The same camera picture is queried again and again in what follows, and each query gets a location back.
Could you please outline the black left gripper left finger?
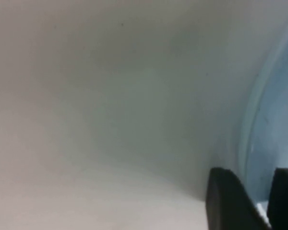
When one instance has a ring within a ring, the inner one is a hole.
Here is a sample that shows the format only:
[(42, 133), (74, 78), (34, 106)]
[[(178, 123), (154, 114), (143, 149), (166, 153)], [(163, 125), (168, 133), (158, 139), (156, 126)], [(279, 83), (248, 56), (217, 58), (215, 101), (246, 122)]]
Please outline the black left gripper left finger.
[(270, 230), (234, 172), (209, 172), (205, 209), (209, 230)]

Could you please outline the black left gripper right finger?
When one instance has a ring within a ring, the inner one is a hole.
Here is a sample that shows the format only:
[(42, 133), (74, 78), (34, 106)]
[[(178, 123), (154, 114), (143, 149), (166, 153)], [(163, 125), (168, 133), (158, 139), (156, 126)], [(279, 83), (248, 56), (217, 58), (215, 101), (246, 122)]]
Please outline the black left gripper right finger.
[(267, 216), (274, 230), (288, 230), (288, 168), (275, 170)]

